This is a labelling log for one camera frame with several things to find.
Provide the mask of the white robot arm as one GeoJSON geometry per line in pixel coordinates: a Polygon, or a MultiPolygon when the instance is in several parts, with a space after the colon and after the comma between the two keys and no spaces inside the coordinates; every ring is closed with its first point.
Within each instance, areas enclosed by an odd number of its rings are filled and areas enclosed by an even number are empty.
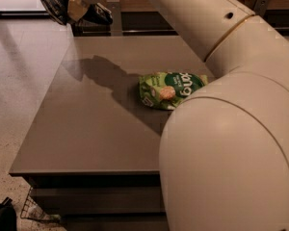
{"type": "Polygon", "coordinates": [[[289,231],[289,41],[237,0],[148,0],[214,74],[168,119],[170,231],[289,231]]]}

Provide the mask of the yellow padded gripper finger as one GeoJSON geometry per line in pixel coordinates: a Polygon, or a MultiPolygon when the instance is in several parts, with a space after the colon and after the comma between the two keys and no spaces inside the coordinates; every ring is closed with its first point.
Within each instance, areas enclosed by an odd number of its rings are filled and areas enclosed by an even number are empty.
{"type": "Polygon", "coordinates": [[[68,0],[67,14],[74,21],[79,21],[88,9],[89,5],[82,0],[68,0]]]}

